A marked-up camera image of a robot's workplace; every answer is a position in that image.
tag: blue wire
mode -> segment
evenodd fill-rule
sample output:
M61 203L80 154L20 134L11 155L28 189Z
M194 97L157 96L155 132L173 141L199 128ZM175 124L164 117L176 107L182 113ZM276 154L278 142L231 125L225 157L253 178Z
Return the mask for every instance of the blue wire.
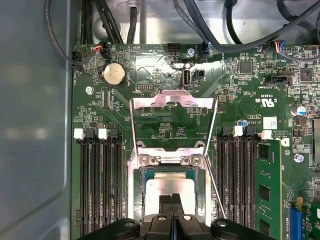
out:
M282 41L282 43L280 44L280 53L284 50L284 46L285 46L285 41Z

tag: blue connector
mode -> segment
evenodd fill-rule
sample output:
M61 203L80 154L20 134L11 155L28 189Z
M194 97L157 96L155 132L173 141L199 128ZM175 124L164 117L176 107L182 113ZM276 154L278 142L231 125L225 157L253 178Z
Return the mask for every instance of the blue connector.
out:
M302 240L302 212L291 207L290 214L290 240Z

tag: motherboard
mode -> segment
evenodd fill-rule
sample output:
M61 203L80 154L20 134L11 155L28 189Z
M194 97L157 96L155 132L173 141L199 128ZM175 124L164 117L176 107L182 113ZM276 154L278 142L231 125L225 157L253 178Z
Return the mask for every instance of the motherboard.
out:
M72 54L91 51L73 71L73 240L157 214L173 193L207 225L225 214L277 240L320 239L319 62L179 43ZM313 57L319 46L284 52Z

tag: memory chip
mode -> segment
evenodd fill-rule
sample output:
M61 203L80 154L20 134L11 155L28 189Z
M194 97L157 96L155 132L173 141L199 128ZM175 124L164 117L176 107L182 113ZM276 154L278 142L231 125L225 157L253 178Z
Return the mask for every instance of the memory chip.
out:
M259 226L260 226L260 232L261 233L263 233L264 235L267 235L267 236L270 235L270 226L269 226L269 224L267 224L264 221L260 220L259 221Z
M241 61L239 70L241 74L251 74L252 73L252 62L251 61Z
M263 185L260 185L259 187L259 196L268 201L270 200L270 188L266 187L266 186L263 186Z
M304 68L300 70L300 82L312 82L312 69Z
M269 146L268 145L259 145L259 158L269 159Z

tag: black cable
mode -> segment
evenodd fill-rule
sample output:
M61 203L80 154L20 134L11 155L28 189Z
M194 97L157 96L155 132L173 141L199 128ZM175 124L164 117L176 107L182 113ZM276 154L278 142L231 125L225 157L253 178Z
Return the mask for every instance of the black cable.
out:
M176 12L180 15L180 17L184 20L184 22L188 24L189 27L192 28L200 36L200 38L202 38L202 40L205 43L208 43L208 40L205 37L205 35L202 33L202 31L200 31L200 29L195 25L195 23L190 19L190 17L188 17L186 12L180 6L178 0L172 0L172 1L173 1L173 6Z
M116 41L116 37L114 35L114 31L112 30L110 24L109 24L109 21L107 20L107 17L105 15L105 12L102 8L102 6L100 5L99 3L99 0L93 0L95 6L96 6L96 9L98 10L99 12L99 15L100 15L100 18L101 18L101 21L103 23L103 27L106 31L106 34L108 35L109 37L109 40L112 44L116 44L117 41Z
M130 8L130 27L128 36L126 38L126 44L133 44L135 40L136 28L137 28L138 10L136 7Z
M55 48L58 50L59 54L67 60L69 63L76 65L76 66L81 66L83 64L86 64L90 61L90 59L96 54L95 51L90 52L82 61L74 61L71 58L69 58L65 52L62 50L61 46L58 43L58 40L56 38L54 29L52 27L51 23L51 16L50 16L50 5L51 5L52 0L45 0L45 5L44 5L44 19L45 19L45 24L46 27L49 31L50 38L55 46Z
M311 57L311 58L297 58L297 57L288 55L288 54L286 54L284 52L279 52L278 54L281 55L282 57L286 58L286 59L289 59L289 60L292 60L292 61L295 61L295 62L309 63L309 62L313 62L313 61L316 61L316 60L320 60L320 55L319 56L314 56L314 57Z
M234 25L232 23L232 10L234 6L237 4L238 0L226 0L224 2L224 7L226 8L226 27L228 29L228 32L230 34L230 37L234 41L235 44L242 44L240 39L238 38L238 35L234 29Z
M209 40L212 46L221 53L226 54L233 54L233 53L240 53L251 48L254 48L259 45L263 45L266 42L274 40L283 34L287 33L291 29L293 29L297 24L305 20L310 14L312 14L316 9L320 7L320 0L314 3L311 7L309 7L306 11L304 11L300 16L298 16L295 20L288 23L281 29L253 42L249 42L242 45L234 45L234 46L221 46L221 44L217 41L215 36L210 31L208 25L206 24L204 18L202 17L196 3L194 0L184 0L186 8L194 21L194 23L199 27L199 29L203 32L205 37Z
M80 43L86 44L86 1L81 0Z
M92 24L93 24L93 6L91 0L86 0L85 8L85 39L86 44L92 44L93 33L92 33Z
M117 23L116 23L116 20L115 20L114 16L112 15L106 0L98 0L98 1L100 2L100 5L104 10L104 14L105 14L106 19L110 23L110 26L114 32L114 36L115 36L117 43L124 44L124 41L122 40L120 31L119 31Z
M297 18L297 16L286 6L285 0L276 0L276 6L281 16L288 22L292 22ZM304 28L312 36L312 41L314 43L317 42L318 39L316 37L316 29L310 22L303 20L302 22L297 24L297 26Z
M320 43L320 11L318 13L318 16L316 17L315 31L316 31L316 38L318 39L318 43Z

